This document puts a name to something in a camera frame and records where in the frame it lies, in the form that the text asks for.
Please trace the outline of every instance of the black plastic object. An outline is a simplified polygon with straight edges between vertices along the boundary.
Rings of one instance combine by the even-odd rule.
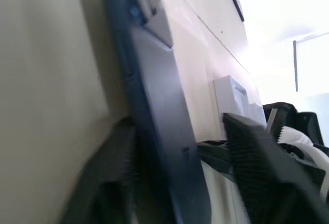
[[[314,144],[324,145],[316,113],[298,113],[296,117],[296,129],[307,135]]]
[[[296,127],[297,110],[292,104],[286,102],[276,102],[272,104],[266,104],[263,106],[263,108],[266,121],[268,121],[272,109],[276,108],[278,110],[278,113],[280,114],[281,122],[283,123],[283,125],[292,128]]]
[[[267,122],[266,132],[273,135],[276,142],[280,141],[280,137],[285,125],[285,112],[277,108],[273,108]]]
[[[207,224],[211,207],[160,0],[104,0],[131,114],[165,223]]]
[[[227,179],[235,182],[230,163],[230,152],[226,141],[204,141],[197,143],[200,158]]]
[[[231,163],[248,216],[259,223],[329,223],[311,179],[250,119],[224,114]]]
[[[136,129],[126,118],[85,165],[61,224],[130,224],[139,181]]]
[[[306,174],[312,179],[317,190],[320,191],[325,177],[325,170],[316,166],[312,157],[308,153],[301,151],[298,147],[287,143],[279,143],[279,146],[302,166]]]

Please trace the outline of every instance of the ceiling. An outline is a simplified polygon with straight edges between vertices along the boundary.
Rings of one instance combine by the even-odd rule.
[[[329,0],[240,0],[250,45],[329,30]]]

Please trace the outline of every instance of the beige wall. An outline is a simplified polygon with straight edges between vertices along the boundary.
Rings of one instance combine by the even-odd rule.
[[[127,115],[101,3],[87,5],[94,20],[81,0],[1,0],[0,223],[54,223]]]
[[[234,59],[247,42],[233,4],[218,4],[215,29],[210,6],[202,10],[201,1],[209,0],[197,1],[196,10],[186,0],[164,3],[201,141],[221,138],[214,79],[231,74],[251,102],[260,100]],[[54,223],[83,163],[128,114],[117,62],[101,0],[0,0],[0,6],[0,223]],[[199,11],[227,46],[201,23]],[[205,174],[216,206],[213,223],[234,223],[232,211],[217,210],[232,205],[215,189],[219,176],[207,168]]]

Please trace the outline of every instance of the wall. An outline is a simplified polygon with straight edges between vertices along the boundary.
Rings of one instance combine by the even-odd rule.
[[[232,0],[182,0],[234,58],[241,60],[248,47],[244,23]]]
[[[298,91],[305,95],[329,92],[329,34],[297,41]]]
[[[80,0],[0,0],[0,223],[56,223],[128,114],[100,0],[89,4],[92,35]]]
[[[263,104],[294,98],[294,49],[290,40],[265,47],[250,47],[245,67],[250,72]]]

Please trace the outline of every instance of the white electrical outlet box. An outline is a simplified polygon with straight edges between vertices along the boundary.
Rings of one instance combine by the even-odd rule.
[[[260,123],[262,126],[266,127],[266,118],[264,113],[264,108],[262,105],[252,103],[249,105],[250,108],[250,118],[254,121]]]
[[[227,139],[223,124],[223,113],[233,113],[250,118],[250,107],[246,89],[232,76],[214,80],[214,88],[221,120],[222,136]]]

